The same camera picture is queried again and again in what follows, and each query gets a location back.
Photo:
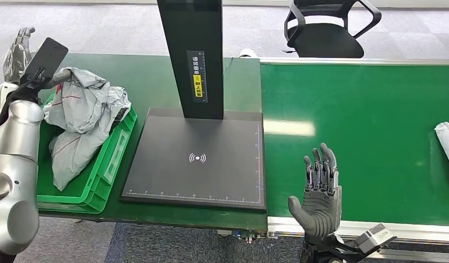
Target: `table edge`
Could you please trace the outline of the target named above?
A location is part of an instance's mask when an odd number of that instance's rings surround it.
[[[386,59],[321,59],[260,58],[260,64],[342,64],[342,65],[449,65],[449,60],[386,60]]]
[[[377,224],[379,222],[341,221],[336,233],[344,238],[356,238]],[[397,236],[397,242],[449,245],[449,226],[384,224],[392,234]],[[303,228],[294,218],[268,217],[268,236],[300,237],[303,235]]]

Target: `yellow label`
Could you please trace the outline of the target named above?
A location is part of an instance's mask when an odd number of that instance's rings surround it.
[[[202,78],[200,75],[192,75],[192,79],[194,80],[195,96],[202,98]]]

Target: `scanning platform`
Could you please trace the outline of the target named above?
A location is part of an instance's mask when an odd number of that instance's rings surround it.
[[[266,210],[262,113],[151,108],[121,199]]]

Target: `gray carpet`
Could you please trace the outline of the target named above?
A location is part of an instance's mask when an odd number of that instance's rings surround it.
[[[259,56],[295,56],[281,52],[287,48],[287,8],[225,7],[223,16],[225,56],[236,56],[243,48]],[[351,11],[349,17],[351,33],[370,19],[362,10]],[[317,17],[307,21],[340,22]],[[73,53],[168,54],[155,5],[0,4],[0,83],[3,57],[22,26],[36,28],[32,50],[53,37]],[[381,23],[359,42],[365,58],[449,59],[449,10],[384,10]],[[246,245],[212,230],[41,218],[37,238],[17,262],[298,262],[300,245],[297,238]]]

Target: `green workbench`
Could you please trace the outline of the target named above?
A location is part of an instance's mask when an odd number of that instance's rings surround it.
[[[326,142],[343,187],[341,230],[386,222],[399,232],[449,232],[449,162],[434,133],[449,122],[447,62],[225,59],[225,109],[263,108],[268,214],[120,202],[148,109],[180,107],[170,60],[70,54],[68,65],[126,88],[138,121],[101,214],[42,215],[300,234],[287,197],[301,197],[303,155]]]

